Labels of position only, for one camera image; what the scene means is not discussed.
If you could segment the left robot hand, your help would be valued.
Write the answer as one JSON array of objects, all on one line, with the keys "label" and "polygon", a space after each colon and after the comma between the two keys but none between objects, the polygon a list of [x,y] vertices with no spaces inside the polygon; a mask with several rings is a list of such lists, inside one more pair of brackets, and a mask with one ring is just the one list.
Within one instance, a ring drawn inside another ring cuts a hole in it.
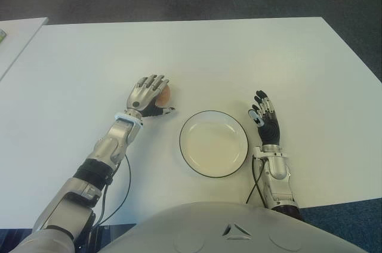
[{"label": "left robot hand", "polygon": [[168,82],[164,75],[141,78],[127,99],[125,113],[141,119],[167,115],[175,111],[174,107],[165,107],[166,101],[160,101],[163,93],[169,94]]}]

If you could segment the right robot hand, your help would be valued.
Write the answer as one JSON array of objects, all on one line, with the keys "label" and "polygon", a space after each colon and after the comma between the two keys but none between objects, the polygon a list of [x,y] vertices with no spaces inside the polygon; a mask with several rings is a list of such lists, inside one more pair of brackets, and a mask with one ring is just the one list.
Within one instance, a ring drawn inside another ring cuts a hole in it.
[{"label": "right robot hand", "polygon": [[267,96],[262,91],[256,91],[253,104],[248,114],[257,126],[262,145],[280,145],[281,132],[276,116],[275,108]]}]

